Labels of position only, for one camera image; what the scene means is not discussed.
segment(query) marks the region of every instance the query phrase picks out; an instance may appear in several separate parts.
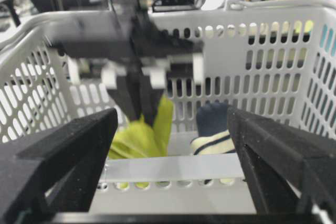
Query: white clip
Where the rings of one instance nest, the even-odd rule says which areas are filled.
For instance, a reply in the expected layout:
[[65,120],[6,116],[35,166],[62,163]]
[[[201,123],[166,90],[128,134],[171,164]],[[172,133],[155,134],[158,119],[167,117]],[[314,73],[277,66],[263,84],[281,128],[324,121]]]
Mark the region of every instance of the white clip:
[[126,68],[109,61],[101,69],[101,81],[108,89],[117,89],[117,76],[126,76]]
[[144,75],[150,77],[151,86],[154,89],[166,88],[166,71],[160,67],[143,67],[142,72]]
[[193,54],[193,78],[195,84],[204,82],[204,57],[202,53]]

